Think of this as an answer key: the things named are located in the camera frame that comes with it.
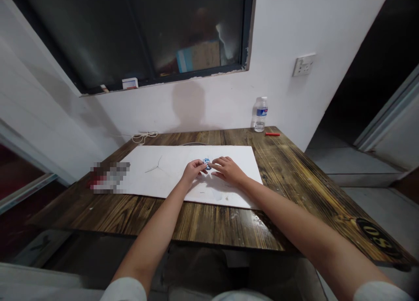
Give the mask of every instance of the white paper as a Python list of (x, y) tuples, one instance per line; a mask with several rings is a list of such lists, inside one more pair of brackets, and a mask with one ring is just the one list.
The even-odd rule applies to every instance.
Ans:
[[(138, 146), (121, 160), (129, 162), (130, 169), (119, 189), (127, 194), (166, 198), (179, 182), (187, 163), (205, 158), (212, 161), (220, 156), (231, 157), (247, 176), (262, 183), (251, 146)], [(213, 171), (195, 179), (186, 201), (257, 208), (240, 190), (211, 176)]]

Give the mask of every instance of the electrical outlet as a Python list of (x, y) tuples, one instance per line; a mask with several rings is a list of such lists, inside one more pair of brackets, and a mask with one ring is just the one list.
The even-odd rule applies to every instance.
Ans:
[(302, 76), (310, 74), (311, 68), (313, 67), (315, 55), (316, 54), (310, 54), (297, 58), (295, 62), (294, 73), (292, 74), (292, 76)]

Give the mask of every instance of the table number sticker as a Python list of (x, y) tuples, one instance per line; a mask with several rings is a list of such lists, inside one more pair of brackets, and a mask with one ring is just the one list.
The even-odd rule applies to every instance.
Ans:
[(364, 235), (382, 252), (395, 258), (401, 259), (402, 254), (397, 245), (382, 231), (381, 228), (363, 218), (357, 218), (357, 225)]

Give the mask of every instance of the left hand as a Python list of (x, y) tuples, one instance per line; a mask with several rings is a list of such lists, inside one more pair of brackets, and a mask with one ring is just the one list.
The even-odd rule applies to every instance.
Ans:
[(203, 172), (204, 174), (208, 174), (205, 168), (206, 164), (202, 160), (196, 159), (194, 161), (191, 161), (186, 165), (185, 171), (183, 172), (183, 176), (180, 179), (180, 181), (184, 182), (188, 186), (188, 188), (191, 188), (193, 180), (197, 176), (201, 175), (201, 172)]

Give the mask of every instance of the white cable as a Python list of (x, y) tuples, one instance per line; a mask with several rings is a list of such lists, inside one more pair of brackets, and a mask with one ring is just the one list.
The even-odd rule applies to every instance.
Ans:
[(117, 136), (117, 137), (130, 136), (131, 140), (134, 143), (136, 143), (138, 145), (144, 145), (145, 144), (145, 139), (147, 137), (156, 137), (156, 136), (158, 136), (158, 132), (153, 131), (153, 132), (139, 133), (139, 134), (134, 134), (134, 135), (121, 134), (121, 135), (114, 135), (114, 136)]

